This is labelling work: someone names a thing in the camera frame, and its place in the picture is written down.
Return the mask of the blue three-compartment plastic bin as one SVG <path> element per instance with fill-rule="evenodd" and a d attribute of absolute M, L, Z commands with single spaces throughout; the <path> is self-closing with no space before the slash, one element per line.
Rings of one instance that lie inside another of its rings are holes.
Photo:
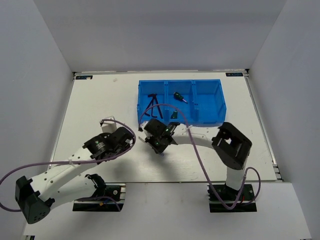
<path fill-rule="evenodd" d="M 180 93 L 188 102 L 174 99 L 174 92 Z M 146 109 L 151 101 L 149 94 L 157 94 L 157 100 L 163 115 L 160 118 L 156 105 Z M 138 83 L 137 120 L 149 121 L 157 116 L 158 121 L 168 124 L 188 122 L 193 126 L 218 126 L 225 121 L 227 106 L 223 88 L 219 79 L 177 79 L 177 80 L 140 80 Z M 173 111 L 178 111 L 178 118 L 171 119 Z"/>

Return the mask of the red blue handled screwdriver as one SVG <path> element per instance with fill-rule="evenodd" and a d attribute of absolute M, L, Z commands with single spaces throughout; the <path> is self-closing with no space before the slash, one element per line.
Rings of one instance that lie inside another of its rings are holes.
<path fill-rule="evenodd" d="M 147 144 L 157 155 L 159 156 L 164 156 L 164 153 L 163 152 L 159 152 L 153 145 L 151 145 L 149 142 L 146 142 L 145 139 L 143 139 L 142 137 L 138 136 L 138 139 L 144 143 L 144 144 Z"/>

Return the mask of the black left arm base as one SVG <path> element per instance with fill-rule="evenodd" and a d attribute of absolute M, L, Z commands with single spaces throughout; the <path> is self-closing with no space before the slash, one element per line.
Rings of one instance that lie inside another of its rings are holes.
<path fill-rule="evenodd" d="M 73 202 L 73 212 L 120 212 L 125 203 L 126 184 L 107 183 L 105 190 L 95 191 L 88 200 Z"/>

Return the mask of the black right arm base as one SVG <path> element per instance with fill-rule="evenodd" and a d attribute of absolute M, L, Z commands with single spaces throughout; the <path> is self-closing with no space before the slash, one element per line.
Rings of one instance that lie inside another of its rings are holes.
<path fill-rule="evenodd" d="M 225 202 L 226 205 L 231 207 L 233 202 L 236 200 L 238 192 L 232 190 L 231 188 L 222 185 L 222 184 L 214 184 L 215 190 L 221 199 Z M 228 210 L 226 209 L 218 198 L 215 196 L 214 192 L 208 185 L 208 198 L 209 198 L 209 211 L 211 213 L 253 213 L 257 212 L 257 206 L 255 200 L 250 202 L 254 197 L 254 189 L 251 184 L 245 184 L 242 190 L 241 196 L 238 199 L 238 202 L 234 209 Z"/>

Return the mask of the left corner label sticker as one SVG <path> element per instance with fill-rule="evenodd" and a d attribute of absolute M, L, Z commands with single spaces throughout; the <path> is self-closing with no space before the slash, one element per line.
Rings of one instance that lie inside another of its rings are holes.
<path fill-rule="evenodd" d="M 75 77 L 76 80 L 91 80 L 92 78 L 92 75 L 77 75 Z"/>

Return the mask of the corner label sticker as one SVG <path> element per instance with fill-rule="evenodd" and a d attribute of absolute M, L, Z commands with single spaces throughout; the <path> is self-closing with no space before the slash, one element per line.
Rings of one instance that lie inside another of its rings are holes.
<path fill-rule="evenodd" d="M 92 75 L 77 75 L 75 77 L 76 80 L 91 80 L 92 78 Z"/>
<path fill-rule="evenodd" d="M 227 77 L 243 77 L 243 73 L 242 72 L 226 72 L 225 75 Z"/>

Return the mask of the small brown hex key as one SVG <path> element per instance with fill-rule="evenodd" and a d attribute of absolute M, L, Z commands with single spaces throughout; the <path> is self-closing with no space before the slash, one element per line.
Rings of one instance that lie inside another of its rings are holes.
<path fill-rule="evenodd" d="M 148 97 L 151 98 L 151 100 L 150 100 L 148 106 L 146 107 L 146 109 L 149 109 L 150 107 L 152 107 L 154 105 L 154 101 L 155 101 L 156 95 L 155 94 L 150 94 L 150 95 L 148 95 Z M 148 117 L 154 118 L 155 116 L 153 115 L 153 108 L 151 108 L 150 114 L 146 110 L 145 111 L 145 115 L 148 116 Z"/>

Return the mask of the medium brown hex key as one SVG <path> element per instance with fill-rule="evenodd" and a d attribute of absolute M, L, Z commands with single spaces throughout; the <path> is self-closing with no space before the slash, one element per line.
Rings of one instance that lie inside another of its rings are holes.
<path fill-rule="evenodd" d="M 151 99 L 150 103 L 149 103 L 148 106 L 147 106 L 147 109 L 150 108 L 150 107 L 152 107 L 152 106 L 154 105 L 155 100 L 156 100 L 156 99 L 155 99 L 154 97 Z M 146 111 L 146 112 L 145 112 L 145 115 L 148 116 L 148 117 L 157 118 L 157 116 L 154 115 L 154 113 L 153 113 L 154 109 L 151 108 L 150 110 L 151 110 L 151 112 L 148 113 L 148 112 Z"/>

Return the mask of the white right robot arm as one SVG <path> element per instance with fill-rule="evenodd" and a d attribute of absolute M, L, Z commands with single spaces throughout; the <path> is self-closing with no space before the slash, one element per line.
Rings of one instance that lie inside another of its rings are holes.
<path fill-rule="evenodd" d="M 164 124 L 151 119 L 141 125 L 145 142 L 156 154 L 162 154 L 170 145 L 191 145 L 212 148 L 227 167 L 224 194 L 236 200 L 244 193 L 242 182 L 252 142 L 234 125 L 224 122 L 221 126 L 186 126 L 178 122 Z"/>

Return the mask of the large brown hex key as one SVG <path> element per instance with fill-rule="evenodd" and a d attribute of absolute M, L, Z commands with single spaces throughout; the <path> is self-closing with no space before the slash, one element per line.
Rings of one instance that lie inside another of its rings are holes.
<path fill-rule="evenodd" d="M 160 108 L 160 105 L 159 105 L 159 102 L 158 102 L 158 98 L 157 98 L 157 94 L 156 93 L 151 93 L 151 94 L 155 94 L 156 97 L 155 97 L 155 102 L 153 105 L 155 105 L 158 109 L 158 114 L 160 116 L 161 119 L 163 119 L 163 114 L 162 114 L 162 111 L 161 111 L 161 108 Z"/>

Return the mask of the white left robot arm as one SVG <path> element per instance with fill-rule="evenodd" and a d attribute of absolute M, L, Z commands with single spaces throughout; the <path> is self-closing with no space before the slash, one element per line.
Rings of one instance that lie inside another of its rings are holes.
<path fill-rule="evenodd" d="M 44 219 L 52 209 L 74 200 L 120 200 L 121 187 L 107 185 L 98 174 L 84 174 L 99 165 L 102 159 L 113 158 L 127 151 L 135 142 L 135 134 L 125 127 L 113 133 L 104 132 L 86 141 L 66 164 L 57 164 L 47 171 L 16 181 L 15 200 L 28 224 Z"/>

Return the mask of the right corner label sticker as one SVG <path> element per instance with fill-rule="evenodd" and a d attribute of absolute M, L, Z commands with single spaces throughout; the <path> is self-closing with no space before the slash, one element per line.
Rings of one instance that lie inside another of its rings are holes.
<path fill-rule="evenodd" d="M 225 75 L 227 77 L 243 77 L 243 73 L 242 72 L 226 72 Z"/>

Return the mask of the green stubby screwdriver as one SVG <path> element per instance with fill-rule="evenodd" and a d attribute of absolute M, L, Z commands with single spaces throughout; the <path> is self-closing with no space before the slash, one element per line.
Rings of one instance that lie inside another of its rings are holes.
<path fill-rule="evenodd" d="M 170 116 L 172 120 L 176 120 L 178 118 L 178 111 L 174 110 Z"/>
<path fill-rule="evenodd" d="M 188 102 L 185 100 L 185 98 L 179 92 L 174 92 L 173 97 L 177 101 L 184 102 L 184 103 L 188 104 Z"/>

